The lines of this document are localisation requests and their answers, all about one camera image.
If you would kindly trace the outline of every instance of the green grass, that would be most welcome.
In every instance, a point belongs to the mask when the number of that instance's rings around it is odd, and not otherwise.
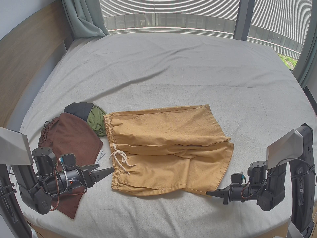
[[[286,61],[289,61],[291,62],[291,64],[295,67],[296,63],[297,63],[297,60],[289,57],[289,56],[286,56],[286,55],[282,55],[282,54],[278,54],[279,57],[282,59],[282,61],[285,63],[285,65],[289,68],[289,69],[293,69],[291,68]]]

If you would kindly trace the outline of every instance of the white bed sheet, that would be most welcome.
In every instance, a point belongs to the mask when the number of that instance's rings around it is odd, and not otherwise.
[[[246,174],[251,162],[265,160],[266,147],[291,129],[306,122],[317,131],[307,97],[271,47],[211,36],[121,34],[75,41],[25,116],[21,132],[30,148],[37,147],[46,120],[80,101],[108,113],[208,103],[235,144],[219,188],[230,183],[232,173]],[[102,141],[106,157],[100,163],[107,168],[110,148],[107,138]],[[285,199],[270,212],[255,201],[223,205],[221,199],[181,190],[134,197],[110,186],[111,176],[90,188],[74,220],[58,211],[42,216],[18,193],[17,198],[33,224],[78,238],[254,237],[291,215],[289,178]]]

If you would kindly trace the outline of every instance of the wooden headboard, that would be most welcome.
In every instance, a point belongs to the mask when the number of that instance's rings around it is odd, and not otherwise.
[[[37,11],[0,40],[0,126],[6,127],[25,88],[71,35],[61,0]]]

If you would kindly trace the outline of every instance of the building facade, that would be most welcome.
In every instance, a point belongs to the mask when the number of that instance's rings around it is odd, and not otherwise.
[[[100,0],[111,34],[192,33],[232,38],[240,0]],[[255,0],[248,41],[298,58],[311,0]]]

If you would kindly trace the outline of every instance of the gray-green curtain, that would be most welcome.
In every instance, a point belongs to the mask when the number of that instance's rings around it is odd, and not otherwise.
[[[62,0],[75,38],[109,34],[99,0]]]
[[[302,88],[307,81],[317,62],[317,0],[312,0],[310,23],[307,31],[303,50],[294,68],[293,75]]]

